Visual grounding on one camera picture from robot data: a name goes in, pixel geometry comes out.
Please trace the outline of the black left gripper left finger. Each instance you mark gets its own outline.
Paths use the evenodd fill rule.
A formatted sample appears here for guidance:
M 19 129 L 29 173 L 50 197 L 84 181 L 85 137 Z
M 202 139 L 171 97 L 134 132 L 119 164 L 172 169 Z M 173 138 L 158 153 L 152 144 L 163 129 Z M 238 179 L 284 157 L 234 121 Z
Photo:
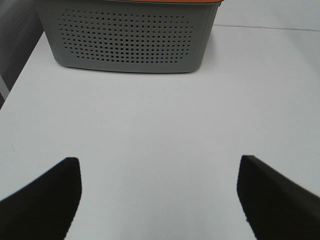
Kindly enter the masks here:
M 67 157 L 0 201 L 0 238 L 65 239 L 81 196 L 79 159 Z

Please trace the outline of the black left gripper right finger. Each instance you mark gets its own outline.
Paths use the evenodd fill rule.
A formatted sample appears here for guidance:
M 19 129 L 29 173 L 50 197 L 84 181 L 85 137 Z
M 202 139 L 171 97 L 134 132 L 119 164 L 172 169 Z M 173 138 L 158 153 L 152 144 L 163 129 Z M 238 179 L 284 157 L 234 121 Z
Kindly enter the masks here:
M 320 198 L 257 157 L 243 155 L 236 191 L 258 240 L 318 240 Z

